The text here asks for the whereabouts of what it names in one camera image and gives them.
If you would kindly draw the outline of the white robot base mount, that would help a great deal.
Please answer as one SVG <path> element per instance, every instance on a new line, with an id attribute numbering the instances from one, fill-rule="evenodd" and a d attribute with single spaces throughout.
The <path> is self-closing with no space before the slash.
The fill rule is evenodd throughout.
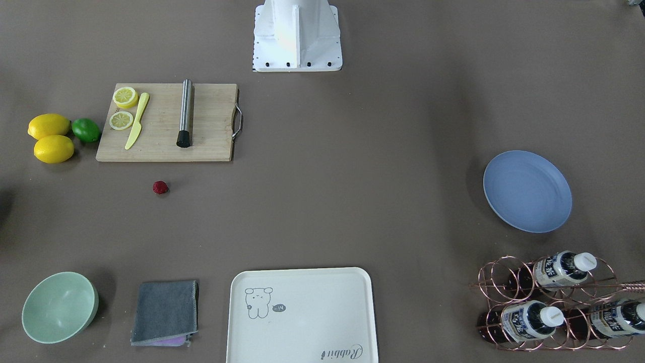
<path id="1" fill-rule="evenodd" d="M 328 1 L 265 1 L 255 8 L 255 72 L 333 72 L 343 67 L 337 7 Z"/>

